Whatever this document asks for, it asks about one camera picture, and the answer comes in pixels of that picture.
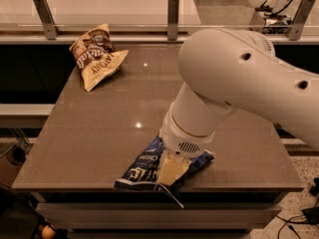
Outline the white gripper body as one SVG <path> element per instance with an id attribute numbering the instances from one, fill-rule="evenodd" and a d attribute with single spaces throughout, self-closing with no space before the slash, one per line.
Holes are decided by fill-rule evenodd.
<path id="1" fill-rule="evenodd" d="M 185 132 L 175 122 L 172 116 L 172 105 L 170 105 L 159 130 L 159 137 L 169 153 L 196 157 L 212 143 L 214 132 L 208 136 L 194 136 Z"/>

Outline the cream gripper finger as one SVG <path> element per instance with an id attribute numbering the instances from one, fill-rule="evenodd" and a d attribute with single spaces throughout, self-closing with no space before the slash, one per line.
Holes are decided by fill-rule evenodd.
<path id="1" fill-rule="evenodd" d="M 157 184 L 173 185 L 189 169 L 189 158 L 165 150 L 159 160 Z"/>

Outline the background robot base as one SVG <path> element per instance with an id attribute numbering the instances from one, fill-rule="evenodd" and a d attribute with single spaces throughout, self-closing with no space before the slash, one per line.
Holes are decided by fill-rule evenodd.
<path id="1" fill-rule="evenodd" d="M 294 0 L 276 0 L 273 6 L 264 1 L 254 9 L 249 29 L 266 35 L 286 35 L 294 15 L 287 14 Z"/>

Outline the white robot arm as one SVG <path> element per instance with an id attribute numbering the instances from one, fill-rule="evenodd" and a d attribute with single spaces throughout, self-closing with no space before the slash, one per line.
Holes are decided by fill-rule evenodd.
<path id="1" fill-rule="evenodd" d="M 200 155 L 238 109 L 319 147 L 319 77 L 277 58 L 264 35 L 197 31 L 181 45 L 177 66 L 183 84 L 159 131 L 170 156 Z"/>

